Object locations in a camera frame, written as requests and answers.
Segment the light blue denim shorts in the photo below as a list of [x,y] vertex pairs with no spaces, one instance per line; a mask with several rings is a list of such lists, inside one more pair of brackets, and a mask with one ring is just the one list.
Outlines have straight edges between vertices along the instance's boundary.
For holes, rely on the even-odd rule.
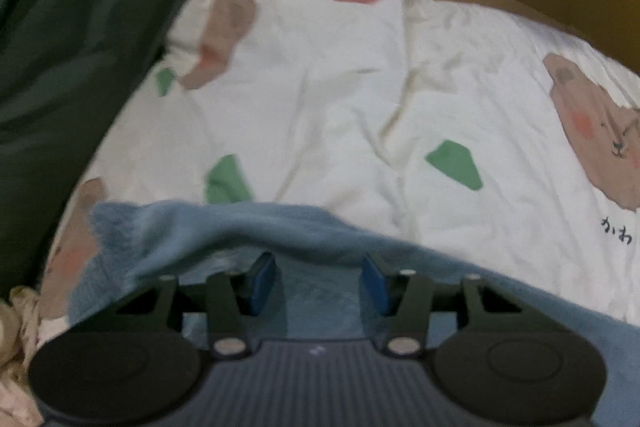
[[384,327],[359,280],[364,256],[378,254],[396,269],[442,283],[480,272],[474,263],[352,227],[310,206],[101,202],[89,222],[99,251],[68,298],[70,324],[162,275],[201,284],[218,272],[243,271],[271,253],[279,275],[265,312],[248,323],[250,335],[361,338]]

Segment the white patterned bed sheet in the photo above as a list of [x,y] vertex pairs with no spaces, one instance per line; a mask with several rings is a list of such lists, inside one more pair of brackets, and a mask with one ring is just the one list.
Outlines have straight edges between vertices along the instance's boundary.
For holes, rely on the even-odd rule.
[[82,176],[40,336],[97,202],[316,207],[639,320],[639,78],[584,40],[444,0],[188,0]]

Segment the dark grey garment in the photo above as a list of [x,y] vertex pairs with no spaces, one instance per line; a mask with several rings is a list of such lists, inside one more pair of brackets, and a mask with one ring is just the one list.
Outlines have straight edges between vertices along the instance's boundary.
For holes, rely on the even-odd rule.
[[1,0],[1,287],[38,280],[70,193],[184,0]]

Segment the beige crumpled cloth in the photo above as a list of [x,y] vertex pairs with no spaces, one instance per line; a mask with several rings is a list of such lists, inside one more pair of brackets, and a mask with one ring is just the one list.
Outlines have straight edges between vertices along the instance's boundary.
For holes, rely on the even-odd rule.
[[1,425],[41,426],[43,419],[27,382],[38,346],[39,295],[14,287],[1,299]]

